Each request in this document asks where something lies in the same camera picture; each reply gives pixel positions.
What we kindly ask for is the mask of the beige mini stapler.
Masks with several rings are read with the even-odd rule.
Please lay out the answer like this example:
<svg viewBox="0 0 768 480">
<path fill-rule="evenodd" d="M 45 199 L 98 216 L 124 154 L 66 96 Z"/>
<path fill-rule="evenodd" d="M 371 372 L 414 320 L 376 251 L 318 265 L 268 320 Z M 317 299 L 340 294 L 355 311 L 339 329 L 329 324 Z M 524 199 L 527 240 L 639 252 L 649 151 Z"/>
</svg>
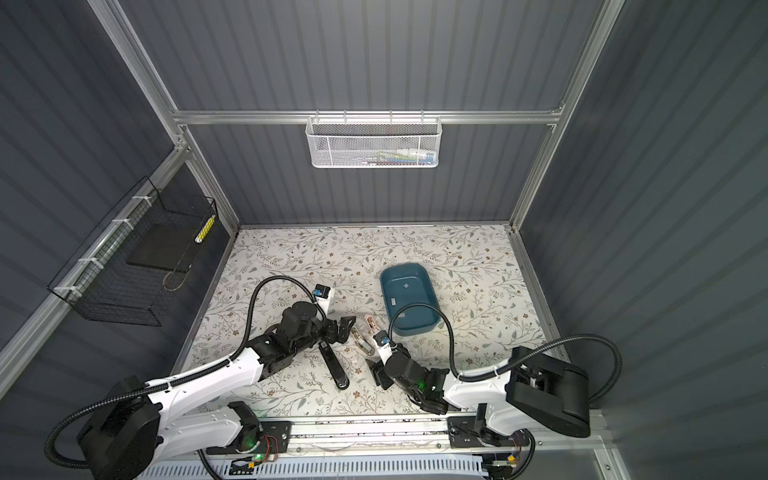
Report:
<svg viewBox="0 0 768 480">
<path fill-rule="evenodd" d="M 376 349 L 368 342 L 368 340 L 355 326 L 350 328 L 350 335 L 354 340 L 354 344 L 363 352 L 366 357 L 373 357 L 376 355 Z"/>
</svg>

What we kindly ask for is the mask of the pink mini stapler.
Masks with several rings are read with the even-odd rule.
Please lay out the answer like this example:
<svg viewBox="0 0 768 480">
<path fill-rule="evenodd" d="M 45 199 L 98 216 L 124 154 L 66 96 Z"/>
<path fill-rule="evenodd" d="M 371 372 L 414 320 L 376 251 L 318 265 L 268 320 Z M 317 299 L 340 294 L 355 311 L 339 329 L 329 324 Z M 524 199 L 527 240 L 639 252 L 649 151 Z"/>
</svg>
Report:
<svg viewBox="0 0 768 480">
<path fill-rule="evenodd" d="M 380 346 L 382 341 L 387 337 L 387 331 L 378 324 L 373 315 L 366 315 L 364 321 L 368 327 L 368 336 L 375 345 Z"/>
</svg>

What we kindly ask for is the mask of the black stapler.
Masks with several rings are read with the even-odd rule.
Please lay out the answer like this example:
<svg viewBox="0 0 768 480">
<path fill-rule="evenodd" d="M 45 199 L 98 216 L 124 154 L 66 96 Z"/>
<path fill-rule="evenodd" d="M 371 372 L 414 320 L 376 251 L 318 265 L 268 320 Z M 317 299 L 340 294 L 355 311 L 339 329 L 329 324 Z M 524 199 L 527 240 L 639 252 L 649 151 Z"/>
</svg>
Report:
<svg viewBox="0 0 768 480">
<path fill-rule="evenodd" d="M 320 342 L 318 348 L 336 387 L 339 390 L 346 390 L 350 386 L 350 381 L 333 349 L 326 342 Z"/>
</svg>

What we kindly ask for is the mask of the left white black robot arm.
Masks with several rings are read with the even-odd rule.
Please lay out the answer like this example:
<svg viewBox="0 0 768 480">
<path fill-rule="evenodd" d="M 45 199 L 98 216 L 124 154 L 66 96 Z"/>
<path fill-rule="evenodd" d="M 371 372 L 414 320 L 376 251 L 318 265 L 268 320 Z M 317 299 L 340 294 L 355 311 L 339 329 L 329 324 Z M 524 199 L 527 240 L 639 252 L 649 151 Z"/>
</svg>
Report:
<svg viewBox="0 0 768 480">
<path fill-rule="evenodd" d="M 44 443 L 52 463 L 87 469 L 96 479 L 134 479 L 147 467 L 209 447 L 255 453 L 267 441 L 255 413 L 242 401 L 212 413 L 197 408 L 234 389 L 262 381 L 314 346 L 329 353 L 347 341 L 355 319 L 331 320 L 328 293 L 308 291 L 263 334 L 244 336 L 231 354 L 185 373 L 140 382 L 131 376 L 108 397 L 53 427 Z"/>
</svg>

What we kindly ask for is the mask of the teal plastic tray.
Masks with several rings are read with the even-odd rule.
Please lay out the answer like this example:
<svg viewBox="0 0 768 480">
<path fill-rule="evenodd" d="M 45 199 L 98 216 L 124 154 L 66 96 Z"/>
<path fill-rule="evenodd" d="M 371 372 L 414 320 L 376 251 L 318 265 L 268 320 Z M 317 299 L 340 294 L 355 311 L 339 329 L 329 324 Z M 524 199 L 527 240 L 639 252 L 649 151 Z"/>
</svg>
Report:
<svg viewBox="0 0 768 480">
<path fill-rule="evenodd" d="M 380 284 L 388 318 L 402 307 L 413 304 L 428 304 L 439 309 L 439 303 L 427 270 L 418 263 L 405 263 L 386 268 L 381 272 Z M 396 299 L 392 305 L 390 298 Z M 398 336 L 414 336 L 431 331 L 441 318 L 437 312 L 426 307 L 413 307 L 396 319 L 394 332 Z"/>
</svg>

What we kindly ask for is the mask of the yellow marker pen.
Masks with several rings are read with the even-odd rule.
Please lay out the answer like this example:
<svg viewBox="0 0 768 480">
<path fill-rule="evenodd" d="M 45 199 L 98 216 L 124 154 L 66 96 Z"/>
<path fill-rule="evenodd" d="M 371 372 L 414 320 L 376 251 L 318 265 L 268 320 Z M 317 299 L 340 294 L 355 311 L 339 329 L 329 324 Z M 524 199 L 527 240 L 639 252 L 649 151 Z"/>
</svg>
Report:
<svg viewBox="0 0 768 480">
<path fill-rule="evenodd" d="M 200 230 L 196 234 L 194 241 L 196 244 L 202 244 L 203 241 L 206 239 L 207 235 L 211 231 L 212 227 L 214 226 L 216 222 L 217 215 L 213 214 L 211 215 L 206 222 L 201 226 Z"/>
</svg>

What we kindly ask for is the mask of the black flat pad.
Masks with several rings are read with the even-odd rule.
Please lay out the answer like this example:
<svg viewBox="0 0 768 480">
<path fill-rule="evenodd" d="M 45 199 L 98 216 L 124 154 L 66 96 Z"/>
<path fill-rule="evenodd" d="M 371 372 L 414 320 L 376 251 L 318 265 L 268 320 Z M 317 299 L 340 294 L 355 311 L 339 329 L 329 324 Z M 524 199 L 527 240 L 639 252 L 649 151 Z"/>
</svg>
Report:
<svg viewBox="0 0 768 480">
<path fill-rule="evenodd" d="M 129 253 L 131 266 L 186 273 L 191 268 L 202 244 L 196 244 L 194 227 L 156 224 L 142 236 Z"/>
</svg>

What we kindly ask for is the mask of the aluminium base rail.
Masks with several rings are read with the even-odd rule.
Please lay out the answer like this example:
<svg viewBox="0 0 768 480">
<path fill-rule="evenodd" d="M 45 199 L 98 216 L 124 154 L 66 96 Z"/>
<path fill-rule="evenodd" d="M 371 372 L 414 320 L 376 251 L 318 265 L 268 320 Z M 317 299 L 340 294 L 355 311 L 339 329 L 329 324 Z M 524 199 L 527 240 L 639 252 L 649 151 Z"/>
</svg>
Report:
<svg viewBox="0 0 768 480">
<path fill-rule="evenodd" d="M 496 443 L 474 434 L 476 420 L 472 413 L 435 416 L 428 414 L 264 418 L 259 421 L 254 451 L 266 449 L 268 437 L 277 440 L 282 455 L 310 455 L 328 452 L 338 455 L 369 452 L 388 455 L 396 452 L 475 453 L 525 450 L 529 443 L 513 441 L 509 435 Z M 191 454 L 199 449 L 214 450 L 216 455 L 243 454 L 238 436 L 247 429 L 246 422 L 229 408 L 187 414 L 160 423 L 159 431 L 141 445 L 151 454 L 153 463 Z"/>
</svg>

